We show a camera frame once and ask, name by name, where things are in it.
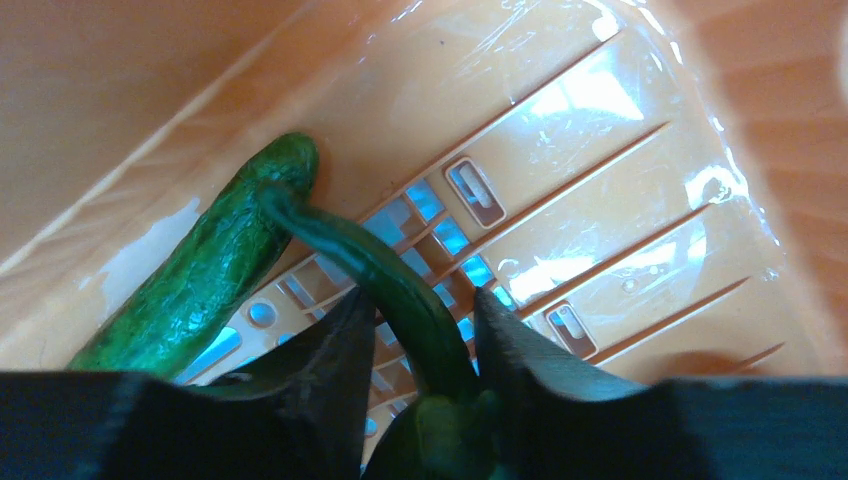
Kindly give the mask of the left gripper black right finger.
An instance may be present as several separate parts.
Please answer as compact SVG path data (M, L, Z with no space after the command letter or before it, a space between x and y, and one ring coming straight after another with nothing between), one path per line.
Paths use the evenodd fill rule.
M624 398L646 390L596 367L525 325L495 294L474 293L475 350L479 373L489 384L525 377L556 396L598 402Z

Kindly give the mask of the long green chili pepper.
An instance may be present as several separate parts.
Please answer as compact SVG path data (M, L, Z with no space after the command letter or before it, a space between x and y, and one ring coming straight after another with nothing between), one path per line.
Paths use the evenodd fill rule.
M284 182L310 196L315 141L300 132L244 163L164 262L69 361L70 371L142 371L172 380L217 338L291 241L257 193Z

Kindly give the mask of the curved green chili pepper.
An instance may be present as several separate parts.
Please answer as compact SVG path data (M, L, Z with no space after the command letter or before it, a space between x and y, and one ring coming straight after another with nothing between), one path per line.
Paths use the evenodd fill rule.
M272 220L328 258L376 305L419 389L381 436L365 479L499 479L499 401L482 387L450 310L422 277L361 225L311 206L283 183L259 190Z

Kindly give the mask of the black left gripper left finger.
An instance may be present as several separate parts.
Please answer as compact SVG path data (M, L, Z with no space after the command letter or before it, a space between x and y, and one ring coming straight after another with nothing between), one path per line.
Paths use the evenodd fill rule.
M319 321L196 387L235 407L181 479L357 479L375 353L376 307L360 288Z

